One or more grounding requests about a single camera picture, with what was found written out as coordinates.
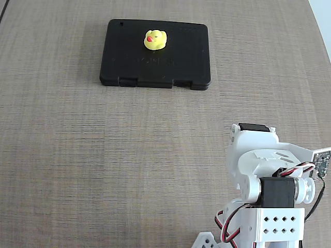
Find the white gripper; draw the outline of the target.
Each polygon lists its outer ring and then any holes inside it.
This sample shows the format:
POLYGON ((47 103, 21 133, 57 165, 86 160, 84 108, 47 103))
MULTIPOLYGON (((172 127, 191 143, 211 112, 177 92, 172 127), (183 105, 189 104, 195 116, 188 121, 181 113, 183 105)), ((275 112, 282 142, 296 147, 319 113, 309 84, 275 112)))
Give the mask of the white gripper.
POLYGON ((256 203, 262 193, 260 178, 271 177, 279 168, 311 162, 314 151, 279 141, 276 129, 238 123, 231 126, 226 168, 242 202, 256 203))

